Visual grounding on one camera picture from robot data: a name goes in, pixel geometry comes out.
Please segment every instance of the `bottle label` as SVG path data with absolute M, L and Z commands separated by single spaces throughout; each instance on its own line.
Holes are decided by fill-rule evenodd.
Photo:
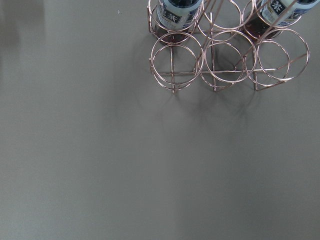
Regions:
M 179 8 L 170 0 L 160 0 L 157 7 L 157 17 L 160 23 L 170 30 L 181 30 L 189 27 L 200 12 L 202 0 L 192 4 L 190 7 Z
M 292 0 L 272 0 L 267 3 L 260 13 L 262 17 L 270 24 L 274 23 L 278 18 L 276 26 L 285 27 L 296 21 L 301 15 L 308 12 L 313 8 L 320 0 L 309 0 L 308 2 L 298 1 L 292 5 L 292 7 L 285 14 L 282 14 L 284 10 L 292 3 Z
M 287 7 L 280 1 L 280 0 L 272 0 L 270 3 L 265 5 L 261 11 L 261 15 L 263 18 L 272 24 L 276 21 L 280 14 L 286 9 Z

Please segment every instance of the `circular wire holder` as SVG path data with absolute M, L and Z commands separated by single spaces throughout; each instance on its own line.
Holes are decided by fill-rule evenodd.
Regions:
M 228 1 L 231 3 L 239 13 L 239 24 L 233 27 L 224 27 L 216 24 L 216 19 L 219 17 L 219 13 L 221 11 L 221 7 L 224 1 Z M 287 26 L 276 26 L 276 23 L 279 21 L 280 17 L 273 23 L 269 24 L 267 21 L 263 19 L 263 17 L 259 14 L 260 10 L 264 8 L 271 0 L 266 0 L 262 2 L 261 0 L 251 0 L 249 1 L 244 8 L 241 10 L 239 4 L 237 4 L 233 0 L 204 0 L 201 4 L 200 11 L 194 22 L 179 31 L 174 31 L 168 29 L 161 25 L 161 23 L 157 20 L 156 9 L 158 7 L 157 4 L 151 7 L 151 0 L 148 0 L 147 6 L 147 16 L 148 16 L 148 28 L 149 32 L 151 32 L 156 38 L 151 56 L 149 58 L 150 61 L 150 70 L 153 74 L 154 78 L 162 87 L 171 90 L 175 93 L 178 90 L 184 89 L 188 87 L 193 81 L 196 80 L 198 76 L 200 76 L 204 82 L 213 87 L 213 90 L 219 91 L 230 86 L 233 86 L 236 83 L 242 82 L 246 79 L 250 79 L 253 82 L 254 90 L 259 91 L 265 88 L 270 88 L 276 86 L 281 83 L 285 83 L 289 80 L 292 80 L 298 76 L 300 76 L 304 70 L 306 69 L 309 59 L 310 59 L 310 50 L 306 43 L 306 41 L 296 32 L 288 27 L 295 24 L 301 16 Z M 261 20 L 266 26 L 269 28 L 261 37 L 256 37 L 250 33 L 247 28 L 247 23 L 251 21 L 253 18 L 258 16 L 259 20 Z M 206 23 L 209 27 L 208 29 L 203 29 L 200 27 L 200 23 Z M 157 34 L 155 28 L 159 28 L 165 32 L 165 34 Z M 197 34 L 205 37 L 204 42 L 200 44 L 200 38 L 196 37 Z M 284 33 L 292 33 L 300 42 L 304 45 L 305 53 L 301 56 L 298 56 L 294 59 L 291 58 L 290 52 L 286 49 L 285 44 L 282 44 L 278 41 L 279 36 L 282 36 Z M 223 34 L 228 34 L 226 39 L 220 39 Z M 181 40 L 174 40 L 174 36 L 183 36 Z M 248 49 L 245 53 L 242 52 L 242 47 L 237 45 L 237 43 L 231 42 L 234 39 L 242 37 L 245 39 L 245 42 L 248 44 Z M 192 49 L 190 49 L 187 44 L 193 41 L 199 47 L 199 55 L 197 55 Z M 261 53 L 262 46 L 271 44 L 280 50 L 277 51 L 279 53 L 283 53 L 286 59 L 286 63 L 278 66 L 266 68 L 263 64 L 261 57 L 263 53 Z M 215 56 L 216 56 L 216 48 L 218 47 L 230 48 L 238 57 L 239 61 L 233 65 L 233 69 L 215 69 Z M 194 59 L 194 68 L 191 71 L 185 72 L 177 72 L 175 71 L 175 58 L 174 52 L 175 49 L 184 49 L 186 50 Z M 170 72 L 159 72 L 155 66 L 155 59 L 159 56 L 160 52 L 170 49 L 170 63 L 171 63 L 171 71 Z M 296 75 L 290 75 L 290 70 L 292 69 L 292 65 L 297 60 L 306 57 L 305 63 Z M 251 58 L 251 67 L 247 66 L 248 59 Z M 278 70 L 284 71 L 283 75 L 275 76 L 272 73 L 277 73 Z M 239 74 L 236 79 L 230 79 L 228 77 L 221 77 L 223 74 Z M 273 83 L 265 83 L 259 77 L 258 74 L 263 74 L 269 80 L 273 81 Z M 212 81 L 205 78 L 205 75 L 210 75 L 212 77 Z M 171 76 L 171 79 L 165 79 L 165 76 Z M 183 81 L 177 81 L 176 76 L 192 76 L 191 78 L 187 78 Z
M 201 70 L 204 66 L 204 59 L 203 57 L 196 57 L 195 53 L 187 46 L 182 45 L 182 44 L 177 44 L 177 43 L 170 43 L 167 45 L 162 46 L 160 49 L 156 50 L 156 46 L 160 44 L 160 42 L 162 42 L 163 38 L 169 37 L 173 34 L 176 34 L 176 32 L 169 32 L 167 34 L 164 34 L 163 36 L 161 36 L 153 45 L 152 51 L 151 51 L 151 57 L 149 59 L 150 61 L 150 68 L 151 68 L 151 72 L 154 76 L 154 78 L 156 79 L 156 81 L 158 82 L 159 85 L 161 85 L 162 87 L 172 90 L 173 92 L 176 92 L 178 90 L 184 89 L 186 87 L 188 87 L 201 73 Z M 193 40 L 196 45 L 199 47 L 200 52 L 201 52 L 201 56 L 204 55 L 203 49 L 201 47 L 200 42 L 191 34 L 186 33 L 186 32 L 179 32 L 179 34 L 182 35 L 186 35 L 188 38 L 190 38 L 190 40 Z M 171 71 L 169 73 L 161 73 L 157 70 L 156 66 L 155 66 L 155 58 L 159 55 L 159 53 L 161 51 L 163 51 L 164 49 L 170 48 L 170 61 L 171 61 Z M 191 79 L 187 79 L 185 81 L 175 81 L 175 76 L 178 75 L 187 75 L 185 72 L 175 72 L 174 71 L 174 48 L 183 48 L 186 49 L 194 58 L 195 60 L 195 67 L 193 69 L 193 71 L 189 72 L 190 75 L 193 75 Z M 171 80 L 167 80 L 164 78 L 164 76 L 162 75 L 171 75 Z
M 235 46 L 235 44 L 231 44 L 228 41 L 230 41 L 230 38 L 228 39 L 218 39 L 219 36 L 223 35 L 223 34 L 232 34 L 234 38 L 236 37 L 241 37 L 244 40 L 246 40 L 246 42 L 248 42 L 248 44 L 250 45 L 249 50 L 247 50 L 245 53 L 241 53 L 240 47 L 241 46 Z M 213 83 L 209 82 L 205 77 L 204 77 L 204 72 L 201 73 L 201 78 L 211 87 L 213 88 L 218 88 L 218 89 L 224 89 L 226 87 L 229 87 L 231 85 L 234 85 L 236 83 L 239 83 L 243 80 L 245 80 L 246 78 L 248 78 L 248 76 L 250 76 L 253 71 L 256 68 L 256 64 L 257 64 L 257 50 L 256 47 L 254 45 L 254 43 L 250 40 L 250 38 L 248 36 L 246 36 L 244 33 L 237 31 L 237 30 L 225 30 L 225 31 L 221 31 L 218 32 L 217 34 L 215 34 L 212 38 L 211 38 L 211 44 L 209 44 L 205 49 L 204 49 L 204 62 L 205 65 L 208 69 L 208 72 L 212 75 L 213 77 Z M 231 49 L 233 49 L 238 55 L 239 55 L 239 61 L 237 63 L 235 63 L 233 65 L 233 69 L 231 70 L 215 70 L 215 63 L 214 63 L 214 59 L 212 58 L 212 55 L 214 55 L 214 53 L 212 53 L 212 47 L 215 46 L 219 46 L 219 45 L 225 45 Z M 209 65 L 209 61 L 207 58 L 207 52 L 211 51 L 211 64 L 212 64 L 212 68 Z M 252 68 L 250 70 L 248 70 L 247 68 L 247 56 L 248 54 L 250 54 L 250 52 L 252 53 L 252 59 L 253 59 L 253 65 Z M 238 66 L 241 63 L 242 68 L 241 70 L 239 70 Z M 236 80 L 229 80 L 229 79 L 225 79 L 222 78 L 220 76 L 218 76 L 217 74 L 239 74 L 239 77 Z M 221 81 L 225 84 L 228 85 L 223 85 L 221 86 L 220 84 L 218 85 L 216 81 Z
M 244 7 L 244 9 L 243 9 L 243 11 L 242 11 L 242 15 L 241 15 L 242 19 L 241 19 L 241 21 L 244 22 L 244 24 L 242 25 L 242 26 L 243 26 L 243 30 L 244 30 L 244 31 L 246 32 L 246 34 L 248 34 L 254 41 L 259 40 L 259 38 L 262 37 L 262 36 L 257 37 L 257 36 L 255 36 L 255 35 L 253 35 L 253 34 L 248 30 L 248 28 L 247 28 L 247 23 L 248 23 L 248 21 L 250 21 L 253 17 L 257 16 L 261 22 L 263 22 L 266 26 L 268 26 L 268 27 L 270 28 L 270 27 L 271 27 L 271 24 L 270 24 L 268 21 L 266 21 L 266 20 L 261 16 L 261 14 L 259 14 L 260 9 L 262 9 L 264 6 L 266 6 L 266 4 L 267 4 L 268 2 L 269 2 L 269 1 L 265 1 L 265 2 L 262 4 L 262 1 L 260 1 L 260 0 L 257 0 L 257 1 L 251 0 L 251 1 L 249 1 L 249 2 L 246 4 L 246 6 Z M 247 7 L 248 7 L 250 4 L 253 5 L 253 8 L 251 9 L 250 14 L 245 17 L 246 9 L 247 9 Z M 300 16 L 298 19 L 296 19 L 294 22 L 292 22 L 292 23 L 290 23 L 290 24 L 288 24 L 288 25 L 286 25 L 286 26 L 272 26 L 272 27 L 271 27 L 272 29 L 277 29 L 277 30 L 279 30 L 279 31 L 277 31 L 275 35 L 267 34 L 267 35 L 269 36 L 268 39 L 271 40 L 271 39 L 276 38 L 277 36 L 279 36 L 279 35 L 282 33 L 281 30 L 291 27 L 292 25 L 294 25 L 295 23 L 297 23 L 300 19 L 301 19 L 301 16 Z
M 309 63 L 309 60 L 310 60 L 310 49 L 309 49 L 309 46 L 308 46 L 307 42 L 300 36 L 299 33 L 297 33 L 296 31 L 294 31 L 292 29 L 285 28 L 285 29 L 274 29 L 274 30 L 271 30 L 269 32 L 269 34 L 273 34 L 273 33 L 277 32 L 277 31 L 282 31 L 282 35 L 284 35 L 286 33 L 290 33 L 292 36 L 296 37 L 297 40 L 300 41 L 300 44 L 303 45 L 305 52 L 303 54 L 300 54 L 299 56 L 296 56 L 295 58 L 292 58 L 291 57 L 291 53 L 288 52 L 288 50 L 285 48 L 285 46 L 283 46 L 283 44 L 279 43 L 279 41 L 280 41 L 279 38 L 275 38 L 273 40 L 269 40 L 268 39 L 268 35 L 265 36 L 264 38 L 262 38 L 260 40 L 260 42 L 257 44 L 257 64 L 260 67 L 261 72 L 264 73 L 266 76 L 268 76 L 269 79 L 275 80 L 276 83 L 265 84 L 262 81 L 258 80 L 257 75 L 255 75 L 253 78 L 250 77 L 250 79 L 256 85 L 259 85 L 261 87 L 267 87 L 267 88 L 273 87 L 275 85 L 278 85 L 278 84 L 281 84 L 281 83 L 286 83 L 287 81 L 290 81 L 290 80 L 292 80 L 294 78 L 299 77 L 306 70 L 307 65 Z M 278 46 L 281 49 L 281 51 L 284 52 L 284 54 L 286 56 L 287 63 L 282 64 L 282 65 L 277 66 L 277 67 L 274 67 L 271 70 L 265 68 L 265 66 L 264 66 L 264 64 L 263 64 L 263 62 L 261 60 L 261 57 L 263 56 L 263 54 L 261 53 L 261 48 L 266 44 L 273 44 L 273 45 Z M 304 57 L 305 57 L 305 62 L 303 64 L 303 67 L 301 68 L 301 70 L 298 73 L 296 73 L 295 75 L 290 75 L 291 70 L 292 70 L 292 64 L 294 62 L 296 62 L 297 60 L 300 60 L 300 59 L 302 59 Z M 285 74 L 284 74 L 283 77 L 277 77 L 277 76 L 274 76 L 272 74 L 272 73 L 276 73 L 277 71 L 279 71 L 279 70 L 281 70 L 283 68 L 286 68 L 286 71 L 285 71 Z

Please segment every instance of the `dark glass bottle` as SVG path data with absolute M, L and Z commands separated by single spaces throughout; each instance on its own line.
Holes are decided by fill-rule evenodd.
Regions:
M 197 18 L 203 0 L 159 0 L 156 9 L 156 20 L 164 28 L 170 31 L 188 32 L 190 26 Z M 159 25 L 155 25 L 154 31 L 158 37 L 169 33 Z M 164 41 L 178 43 L 186 38 L 184 34 L 172 34 Z
M 267 0 L 263 0 L 257 5 L 259 8 Z M 282 14 L 282 12 L 293 2 L 293 0 L 271 0 L 259 13 L 254 14 L 247 24 L 244 26 L 245 32 L 253 39 L 259 39 L 279 17 L 276 27 L 287 27 L 294 23 L 301 15 L 308 12 L 320 0 L 298 0 L 293 6 Z M 273 38 L 275 33 L 267 36 L 268 39 Z

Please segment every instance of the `rack leg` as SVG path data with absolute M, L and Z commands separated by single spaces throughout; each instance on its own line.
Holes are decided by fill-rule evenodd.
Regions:
M 255 64 L 255 60 L 254 60 L 255 58 L 254 58 L 254 56 L 252 56 L 252 63 L 253 63 L 253 65 Z M 259 86 L 258 86 L 258 84 L 257 84 L 257 72 L 256 71 L 253 71 L 253 80 L 255 81 L 255 82 L 253 82 L 253 88 L 254 88 L 254 90 L 255 91 L 259 91 Z
M 175 64 L 174 64 L 174 47 L 171 46 L 170 47 L 170 62 L 171 62 L 171 82 L 173 83 L 172 86 L 173 86 L 173 90 L 172 90 L 172 93 L 175 94 L 177 92 L 177 90 L 175 89 L 176 88 L 176 85 L 174 85 L 175 83 Z
M 210 21 L 211 22 L 213 21 L 212 12 L 210 12 Z M 210 37 L 211 38 L 214 36 L 213 29 L 214 29 L 213 27 L 210 29 Z M 214 48 L 214 46 L 211 46 L 211 64 L 212 64 L 212 71 L 214 71 L 215 70 L 215 48 Z M 217 88 L 215 87 L 216 86 L 216 78 L 214 76 L 212 76 L 212 83 L 214 85 L 213 91 L 216 92 L 217 91 Z

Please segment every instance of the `wine rack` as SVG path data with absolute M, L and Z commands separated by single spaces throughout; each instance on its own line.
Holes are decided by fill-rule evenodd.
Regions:
M 198 79 L 202 79 L 214 92 L 245 80 L 253 83 L 255 91 L 260 91 L 300 76 L 308 65 L 308 44 L 299 33 L 290 29 L 299 19 L 289 26 L 278 27 L 275 25 L 281 16 L 273 24 L 268 24 L 257 14 L 271 0 L 244 3 L 233 0 L 204 1 L 194 23 L 181 31 L 167 29 L 157 21 L 158 1 L 153 1 L 149 0 L 147 5 L 148 30 L 157 38 L 149 58 L 150 71 L 160 86 L 173 93 Z M 221 18 L 223 9 L 228 11 L 230 7 L 238 14 L 233 25 L 228 19 Z M 258 16 L 268 25 L 266 32 L 259 37 L 251 35 L 246 28 L 253 16 Z M 167 33 L 160 36 L 156 28 Z M 176 35 L 183 36 L 182 40 L 170 41 Z M 185 67 L 188 65 L 188 69 L 177 69 L 181 61 L 177 57 L 179 51 L 188 55 L 183 57 L 188 61 L 183 64 Z M 272 58 L 274 53 L 281 56 L 275 57 L 280 61 L 272 60 L 270 63 L 268 58 Z M 169 69 L 159 70 L 159 66 L 168 66 Z

